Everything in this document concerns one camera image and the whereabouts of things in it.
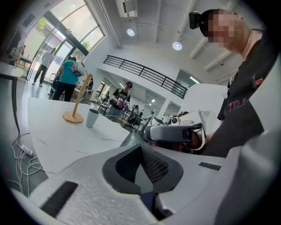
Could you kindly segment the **person's right hand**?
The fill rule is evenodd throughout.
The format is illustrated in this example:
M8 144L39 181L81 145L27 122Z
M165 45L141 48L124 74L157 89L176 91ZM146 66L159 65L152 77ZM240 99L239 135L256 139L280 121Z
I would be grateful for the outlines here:
M189 143L188 147L190 149L198 149L200 148L202 144L202 138L198 133L193 132L192 133L192 139L191 142Z

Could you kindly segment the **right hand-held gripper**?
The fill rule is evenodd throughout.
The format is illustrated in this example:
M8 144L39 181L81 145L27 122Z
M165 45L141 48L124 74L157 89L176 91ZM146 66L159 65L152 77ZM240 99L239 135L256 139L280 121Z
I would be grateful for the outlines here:
M154 142L185 143L184 151L191 154L201 151L206 143L205 122L200 110L183 114L179 117L179 126L147 126L145 138ZM192 140L192 133L198 133L202 138L202 144L198 149L188 147Z

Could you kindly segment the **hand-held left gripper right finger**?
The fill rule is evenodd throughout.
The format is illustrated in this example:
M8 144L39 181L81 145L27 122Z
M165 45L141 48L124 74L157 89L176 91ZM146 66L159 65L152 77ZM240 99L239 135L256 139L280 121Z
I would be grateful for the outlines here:
M281 176L281 133L266 132L230 150L226 158L147 146L154 158L181 166L179 181L152 195L146 225L254 225L269 223L268 204Z

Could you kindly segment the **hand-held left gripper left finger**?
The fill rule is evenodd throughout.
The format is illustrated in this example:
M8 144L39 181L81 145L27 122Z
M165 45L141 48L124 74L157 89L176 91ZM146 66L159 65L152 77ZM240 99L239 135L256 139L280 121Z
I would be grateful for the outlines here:
M42 182L26 197L13 189L12 194L31 218L43 225L155 225L158 220L139 195L119 193L104 179L105 161L126 147L81 158ZM78 186L57 216L42 210L51 195L65 182Z

